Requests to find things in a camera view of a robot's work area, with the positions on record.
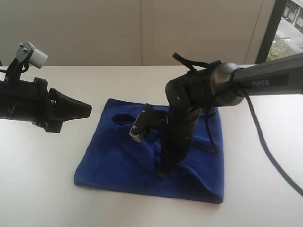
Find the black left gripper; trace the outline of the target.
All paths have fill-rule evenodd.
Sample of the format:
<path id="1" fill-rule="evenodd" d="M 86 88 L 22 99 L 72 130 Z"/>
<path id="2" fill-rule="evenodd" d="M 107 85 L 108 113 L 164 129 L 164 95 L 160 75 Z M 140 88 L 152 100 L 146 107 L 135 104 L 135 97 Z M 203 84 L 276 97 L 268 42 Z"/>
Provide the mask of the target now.
<path id="1" fill-rule="evenodd" d="M 45 79 L 35 77 L 34 84 L 38 87 L 41 101 L 38 102 L 38 114 L 32 122 L 33 125 L 49 133 L 60 133 L 63 121 L 90 117 L 91 105 L 70 98 L 55 88 L 48 91 L 48 82 Z"/>

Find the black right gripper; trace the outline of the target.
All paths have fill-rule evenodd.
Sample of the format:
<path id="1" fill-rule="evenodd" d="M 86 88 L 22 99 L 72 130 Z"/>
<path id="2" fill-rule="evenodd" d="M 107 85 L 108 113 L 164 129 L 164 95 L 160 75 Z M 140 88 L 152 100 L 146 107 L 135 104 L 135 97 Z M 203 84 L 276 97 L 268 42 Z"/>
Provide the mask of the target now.
<path id="1" fill-rule="evenodd" d="M 181 173 L 181 162 L 192 148 L 200 114 L 199 107 L 178 108 L 169 105 L 158 163 L 159 177 L 167 178 Z"/>

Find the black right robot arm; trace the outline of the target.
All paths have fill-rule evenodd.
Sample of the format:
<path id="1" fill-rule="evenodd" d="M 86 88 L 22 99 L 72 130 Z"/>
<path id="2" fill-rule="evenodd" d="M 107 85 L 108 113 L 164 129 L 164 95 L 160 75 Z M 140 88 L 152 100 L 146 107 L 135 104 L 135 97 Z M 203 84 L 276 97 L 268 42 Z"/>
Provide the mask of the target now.
<path id="1" fill-rule="evenodd" d="M 188 72 L 165 86 L 169 111 L 164 122 L 158 167 L 162 176 L 167 176 L 192 148 L 202 109 L 235 106 L 245 96 L 303 92 L 303 56 L 300 53 L 247 68 L 230 62 L 206 64 L 178 54 L 173 56 Z"/>

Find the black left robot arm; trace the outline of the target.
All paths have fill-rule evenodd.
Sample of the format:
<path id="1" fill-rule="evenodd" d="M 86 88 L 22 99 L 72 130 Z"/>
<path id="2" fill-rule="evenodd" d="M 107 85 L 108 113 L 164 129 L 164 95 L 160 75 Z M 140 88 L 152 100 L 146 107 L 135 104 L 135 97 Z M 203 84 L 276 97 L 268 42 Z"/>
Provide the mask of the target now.
<path id="1" fill-rule="evenodd" d="M 26 121 L 46 132 L 59 133 L 66 121 L 90 117 L 92 106 L 70 98 L 55 88 L 47 88 L 45 79 L 19 81 L 16 85 L 0 82 L 0 117 Z"/>

